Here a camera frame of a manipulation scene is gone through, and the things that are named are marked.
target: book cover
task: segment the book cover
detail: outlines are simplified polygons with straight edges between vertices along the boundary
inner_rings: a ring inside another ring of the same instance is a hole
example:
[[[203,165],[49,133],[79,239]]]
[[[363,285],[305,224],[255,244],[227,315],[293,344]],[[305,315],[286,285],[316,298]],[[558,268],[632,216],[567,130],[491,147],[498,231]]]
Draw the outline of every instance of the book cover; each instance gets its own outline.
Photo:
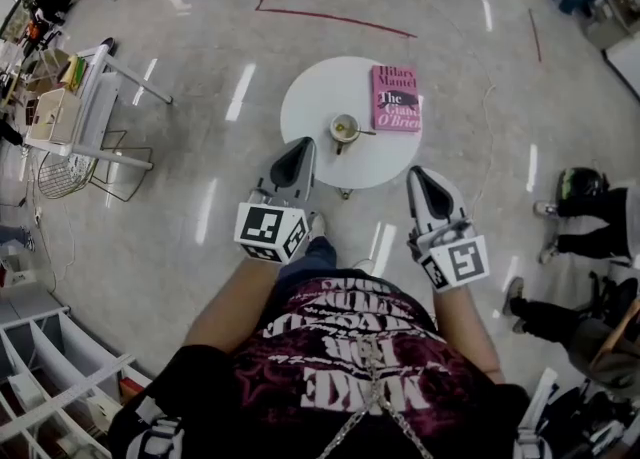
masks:
[[[399,66],[374,66],[373,123],[375,130],[420,130],[420,100],[416,71]]]

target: tabletop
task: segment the tabletop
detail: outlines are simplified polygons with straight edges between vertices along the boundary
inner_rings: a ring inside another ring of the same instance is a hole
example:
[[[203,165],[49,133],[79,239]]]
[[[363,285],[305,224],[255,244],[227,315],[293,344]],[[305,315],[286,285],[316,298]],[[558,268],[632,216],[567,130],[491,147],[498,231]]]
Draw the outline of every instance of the tabletop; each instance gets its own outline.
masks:
[[[415,156],[422,130],[361,134],[336,154],[329,135],[331,120],[355,117],[362,130],[372,130],[371,68],[380,65],[362,57],[335,57],[304,71],[287,91],[280,113],[285,143],[311,137],[316,143],[315,177],[341,189],[366,189],[400,174]]]

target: cup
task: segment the cup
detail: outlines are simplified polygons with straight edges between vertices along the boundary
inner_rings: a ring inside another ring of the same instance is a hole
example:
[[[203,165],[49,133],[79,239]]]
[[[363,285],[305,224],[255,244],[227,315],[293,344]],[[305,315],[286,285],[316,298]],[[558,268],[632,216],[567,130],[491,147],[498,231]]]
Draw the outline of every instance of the cup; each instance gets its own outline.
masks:
[[[338,143],[337,154],[342,153],[346,144],[351,144],[360,137],[360,124],[349,114],[340,114],[331,120],[329,132],[333,140]]]

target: table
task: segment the table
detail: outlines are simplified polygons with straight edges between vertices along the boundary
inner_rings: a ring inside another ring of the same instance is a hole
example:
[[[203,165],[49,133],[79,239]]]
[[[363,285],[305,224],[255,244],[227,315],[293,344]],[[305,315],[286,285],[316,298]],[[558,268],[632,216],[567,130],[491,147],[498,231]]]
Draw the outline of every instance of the table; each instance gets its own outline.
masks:
[[[413,160],[420,145],[419,132],[361,134],[336,154],[329,123],[339,114],[350,114],[363,130],[371,130],[371,68],[380,65],[362,57],[336,57],[303,72],[287,91],[280,113],[284,142],[311,137],[316,143],[315,177],[338,187],[348,197],[354,189],[388,182]]]
[[[78,57],[82,57],[87,61],[87,70],[80,87],[76,91],[81,104],[72,141],[69,144],[54,144],[49,141],[27,138],[25,142],[34,148],[46,150],[63,157],[77,153],[100,160],[140,167],[148,171],[153,168],[153,164],[150,162],[101,149],[111,110],[118,96],[121,82],[120,76],[122,75],[139,84],[167,104],[173,102],[173,98],[145,80],[144,77],[131,71],[120,61],[111,57],[108,51],[109,48],[106,45],[100,45],[97,48],[78,52]],[[105,72],[106,67],[110,67],[114,71]]]

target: chain necklace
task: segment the chain necklace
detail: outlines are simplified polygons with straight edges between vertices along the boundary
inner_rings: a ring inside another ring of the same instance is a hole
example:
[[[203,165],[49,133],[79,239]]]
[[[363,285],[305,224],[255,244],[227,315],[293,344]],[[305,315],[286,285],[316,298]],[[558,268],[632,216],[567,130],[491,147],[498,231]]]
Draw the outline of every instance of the chain necklace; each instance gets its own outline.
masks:
[[[360,423],[360,420],[364,418],[364,415],[375,405],[378,404],[380,408],[385,410],[394,422],[402,429],[404,435],[409,438],[416,448],[420,451],[423,459],[433,459],[433,456],[424,447],[416,433],[409,426],[409,423],[405,420],[398,411],[396,411],[391,403],[384,398],[383,386],[380,381],[380,372],[375,366],[375,361],[382,359],[382,351],[378,348],[378,344],[372,335],[358,338],[358,350],[360,357],[364,361],[365,368],[367,369],[369,376],[371,377],[371,389],[365,394],[365,402],[362,407],[353,413],[346,423],[341,427],[331,442],[325,447],[324,451],[318,459],[327,459],[329,454],[336,448],[345,436]]]

